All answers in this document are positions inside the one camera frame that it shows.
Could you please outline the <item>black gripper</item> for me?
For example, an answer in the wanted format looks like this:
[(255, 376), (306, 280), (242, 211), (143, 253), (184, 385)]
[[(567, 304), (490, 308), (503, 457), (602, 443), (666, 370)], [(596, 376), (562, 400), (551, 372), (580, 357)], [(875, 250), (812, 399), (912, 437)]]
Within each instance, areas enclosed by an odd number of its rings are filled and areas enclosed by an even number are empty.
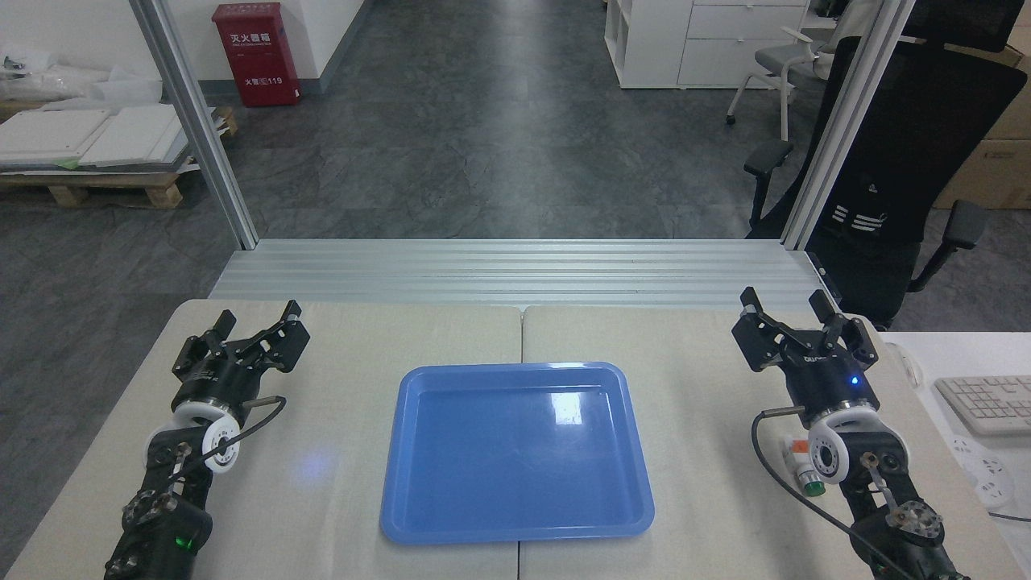
[(260, 372), (275, 368), (291, 372), (304, 352), (310, 334), (300, 320), (302, 308), (295, 300), (286, 304), (280, 319), (248, 339), (233, 342), (235, 361), (218, 357), (236, 325), (231, 311), (222, 311), (217, 323), (202, 335), (187, 338), (172, 372), (181, 381), (172, 399), (176, 410), (185, 401), (220, 405), (230, 412), (247, 412), (244, 401), (257, 399)]
[[(739, 298), (743, 311), (731, 333), (752, 371), (780, 366), (790, 351), (795, 354), (807, 351), (801, 331), (764, 313), (754, 287), (745, 287)], [(847, 318), (837, 312), (824, 289), (814, 289), (809, 304), (822, 325), (814, 339), (814, 353), (830, 355), (843, 345), (850, 355), (786, 359), (785, 385), (793, 404), (804, 408), (805, 417), (833, 411), (844, 403), (868, 404), (877, 410), (880, 401), (862, 370), (879, 360), (866, 326), (859, 318)]]

